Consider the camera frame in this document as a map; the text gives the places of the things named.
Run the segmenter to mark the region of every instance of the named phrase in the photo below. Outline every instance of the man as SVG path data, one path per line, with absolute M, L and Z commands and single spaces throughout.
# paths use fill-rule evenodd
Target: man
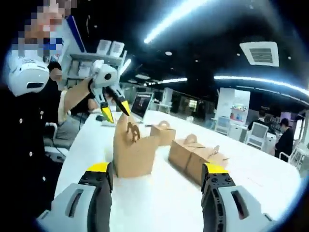
M 265 123 L 265 111 L 264 110 L 260 110 L 260 112 L 259 112 L 259 119 L 258 120 L 252 121 L 250 123 L 250 125 L 248 126 L 248 130 L 249 131 L 251 131 L 254 122 L 262 124 L 262 125 L 266 125 L 266 123 Z
M 64 122 L 58 121 L 58 102 L 60 102 L 59 93 L 61 93 L 61 91 L 58 90 L 57 82 L 62 80 L 62 69 L 61 65 L 56 61 L 50 62 L 48 69 L 50 78 L 44 89 L 40 92 L 43 121 L 44 124 L 45 122 L 56 123 L 58 125 L 56 138 L 69 141 L 71 145 L 79 132 L 80 122 L 72 117 L 68 117 Z M 92 94 L 88 94 L 74 108 L 71 109 L 71 112 L 74 114 L 85 113 L 88 110 L 93 110 L 93 108 L 98 108 L 94 106 L 96 103 L 93 98 L 94 96 Z M 47 128 L 45 132 L 51 135 L 53 134 L 53 128 Z
M 23 12 L 29 14 L 28 18 L 34 15 L 30 13 L 29 4 L 36 4 L 31 10 L 37 13 L 37 19 L 31 19 L 30 24 L 25 23 L 23 19 L 25 33 L 24 38 L 18 40 L 18 49 L 24 47 L 27 50 L 28 43 L 35 42 L 37 45 L 43 38 L 48 38 L 49 31 L 46 31 L 46 27 L 52 29 L 60 25 L 63 12 L 66 12 L 64 6 L 59 7 L 56 0 L 50 0 L 49 5 L 42 8 L 38 6 L 42 6 L 43 1 L 40 4 L 27 2 L 23 6 Z M 20 26 L 21 22 L 16 20 L 12 23 L 13 27 Z M 59 122 L 65 121 L 68 111 L 90 93 L 89 81 L 90 79 L 85 79 L 68 91 L 58 92 L 57 97 L 50 100 L 52 105 L 56 106 Z M 57 166 L 45 155 L 39 94 L 26 87 L 23 87 L 23 93 L 16 94 L 11 84 L 12 82 L 8 82 L 8 73 L 3 72 L 1 108 L 9 111 L 1 115 L 1 122 L 5 122 L 5 126 L 2 127 L 4 138 L 1 141 L 1 150 L 6 154 L 2 162 L 7 165 L 6 173 L 11 178 L 6 182 L 7 196 L 4 198 L 8 199 L 7 204 L 10 206 L 5 208 L 5 214 L 8 219 L 18 215 L 18 221 L 10 224 L 15 230 L 28 227 L 34 231 L 37 230 L 37 226 L 34 225 L 33 219 L 51 206 L 61 166 Z
M 275 145 L 275 157 L 277 158 L 279 158 L 280 152 L 284 152 L 288 156 L 291 155 L 294 140 L 294 133 L 292 129 L 289 128 L 289 120 L 287 118 L 281 120 L 280 126 L 283 134 Z M 286 156 L 281 156 L 281 160 L 287 162 L 288 158 Z

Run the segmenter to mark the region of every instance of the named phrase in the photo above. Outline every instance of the black hair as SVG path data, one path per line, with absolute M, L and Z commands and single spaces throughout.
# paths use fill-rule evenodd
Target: black hair
M 260 117 L 265 117 L 265 110 L 260 110 L 259 116 Z
M 48 67 L 49 72 L 51 72 L 53 69 L 62 70 L 61 65 L 57 61 L 50 62 L 47 67 Z
M 280 122 L 280 126 L 285 125 L 286 127 L 289 126 L 289 120 L 287 118 L 283 118 Z

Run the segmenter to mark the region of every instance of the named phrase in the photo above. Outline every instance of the white container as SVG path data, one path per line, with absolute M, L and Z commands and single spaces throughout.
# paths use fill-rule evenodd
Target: white container
M 125 47 L 124 43 L 113 41 L 111 50 L 110 50 L 110 56 L 120 57 L 124 47 Z
M 110 40 L 100 40 L 97 47 L 97 54 L 106 55 L 111 47 L 112 42 Z

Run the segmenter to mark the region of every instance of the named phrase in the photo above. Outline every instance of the brown cardboard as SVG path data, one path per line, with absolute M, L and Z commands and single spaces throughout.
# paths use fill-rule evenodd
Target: brown cardboard
M 117 176 L 130 178 L 150 174 L 158 145 L 158 137 L 142 138 L 133 117 L 122 114 L 113 142 L 113 163 Z
M 158 125 L 152 125 L 150 136 L 159 137 L 159 146 L 169 146 L 175 139 L 176 130 L 170 128 L 167 121 L 161 121 Z
M 197 142 L 197 137 L 193 134 L 186 139 L 173 140 L 169 150 L 169 161 L 181 171 L 188 165 L 192 151 L 204 148 Z
M 203 163 L 213 163 L 225 168 L 227 160 L 223 154 L 219 153 L 219 146 L 215 148 L 205 147 L 191 153 L 185 173 L 201 185 Z
M 214 163 L 225 168 L 227 160 L 219 152 L 219 146 L 205 147 L 197 142 L 193 134 L 185 140 L 174 140 L 169 151 L 169 161 L 200 185 L 203 163 Z

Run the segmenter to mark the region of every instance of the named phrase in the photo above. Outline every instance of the white table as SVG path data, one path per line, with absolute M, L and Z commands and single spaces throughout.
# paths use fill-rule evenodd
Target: white table
M 114 128 L 102 127 L 90 115 L 77 135 L 65 160 L 55 196 L 69 184 L 78 183 L 85 170 L 94 163 L 112 161 Z M 148 111 L 146 121 L 167 120 L 177 130 L 176 139 L 194 133 L 206 146 L 220 145 L 229 157 L 227 170 L 237 185 L 243 185 L 261 204 L 262 212 L 278 219 L 294 199 L 301 178 L 292 165 L 258 149 L 204 127 L 164 114 Z M 150 128 L 139 125 L 142 135 Z M 114 178 L 111 232 L 203 231 L 199 186 L 193 184 L 168 163 L 169 147 L 156 152 L 151 175 Z

